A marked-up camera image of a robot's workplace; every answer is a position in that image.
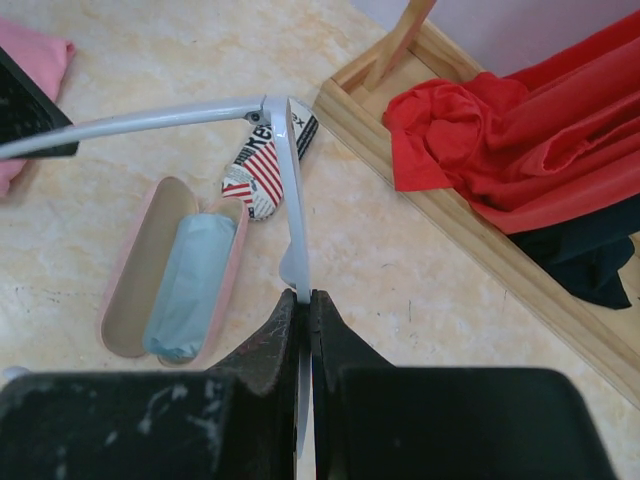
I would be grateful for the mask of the pink glasses case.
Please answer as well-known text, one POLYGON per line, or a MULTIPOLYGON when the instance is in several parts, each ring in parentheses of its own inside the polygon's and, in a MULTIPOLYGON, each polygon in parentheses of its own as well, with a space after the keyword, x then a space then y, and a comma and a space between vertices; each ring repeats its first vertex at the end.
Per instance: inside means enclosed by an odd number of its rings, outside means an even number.
MULTIPOLYGON (((178 225, 187 215, 201 213, 194 192, 180 179, 165 177, 153 185, 142 201, 128 238, 120 249, 98 314, 97 335, 116 356, 148 355, 143 333, 149 322, 178 225)), ((236 232, 225 262, 216 304, 212 309, 204 345, 193 359, 158 361, 172 369, 205 370, 213 366, 213 353, 226 317, 248 226, 248 209, 238 197, 221 198, 205 210, 230 218, 236 232)))

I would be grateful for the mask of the white frame sunglasses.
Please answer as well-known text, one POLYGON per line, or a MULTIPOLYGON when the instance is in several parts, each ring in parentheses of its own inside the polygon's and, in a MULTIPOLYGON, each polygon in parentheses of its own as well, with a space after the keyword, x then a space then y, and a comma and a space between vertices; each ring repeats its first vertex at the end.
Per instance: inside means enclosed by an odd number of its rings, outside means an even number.
POLYGON ((285 291, 295 294, 300 308, 298 354, 297 453, 302 448, 309 407, 309 353, 304 340, 305 314, 311 302, 309 255, 299 158, 288 98, 255 97, 227 99, 195 105, 122 115, 58 130, 5 144, 3 158, 40 154, 44 150, 74 144, 85 139, 174 126, 245 119, 254 125, 270 126, 278 159, 283 194, 287 205, 290 243, 280 264, 285 291))

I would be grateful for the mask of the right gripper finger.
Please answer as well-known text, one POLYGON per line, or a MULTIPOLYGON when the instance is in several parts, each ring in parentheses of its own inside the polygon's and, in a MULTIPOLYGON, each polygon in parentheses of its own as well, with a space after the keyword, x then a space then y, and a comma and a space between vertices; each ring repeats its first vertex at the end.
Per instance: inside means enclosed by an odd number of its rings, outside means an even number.
POLYGON ((612 479, 563 374, 391 364, 317 290, 309 311, 320 479, 612 479))
POLYGON ((204 371, 45 372, 1 392, 5 479, 292 479, 300 308, 204 371))

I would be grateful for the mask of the flag print glasses case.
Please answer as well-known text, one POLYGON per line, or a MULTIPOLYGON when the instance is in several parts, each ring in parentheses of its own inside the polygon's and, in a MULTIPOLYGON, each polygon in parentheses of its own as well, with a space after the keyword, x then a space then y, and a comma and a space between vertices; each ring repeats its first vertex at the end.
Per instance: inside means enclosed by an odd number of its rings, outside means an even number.
MULTIPOLYGON (((291 101, 292 123, 298 157, 303 159, 319 128, 311 108, 291 101)), ((262 221, 272 216, 283 200, 283 184, 270 126, 256 126, 229 164, 222 180, 224 198, 242 200, 249 217, 262 221)))

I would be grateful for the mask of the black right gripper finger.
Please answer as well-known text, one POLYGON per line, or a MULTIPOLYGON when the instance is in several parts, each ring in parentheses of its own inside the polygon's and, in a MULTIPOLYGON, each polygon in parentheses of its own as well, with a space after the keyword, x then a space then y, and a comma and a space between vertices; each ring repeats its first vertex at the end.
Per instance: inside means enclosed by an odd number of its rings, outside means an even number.
POLYGON ((0 86, 2 146, 73 125, 4 49, 0 86))

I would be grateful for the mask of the light blue cloth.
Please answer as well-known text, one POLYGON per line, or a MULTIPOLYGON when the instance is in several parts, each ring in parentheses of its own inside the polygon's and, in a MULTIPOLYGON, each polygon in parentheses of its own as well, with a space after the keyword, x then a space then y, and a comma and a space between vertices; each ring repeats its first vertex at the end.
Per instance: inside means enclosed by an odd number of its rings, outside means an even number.
POLYGON ((236 223, 222 214, 184 217, 143 335, 145 349, 171 360, 200 353, 208 335, 236 223))

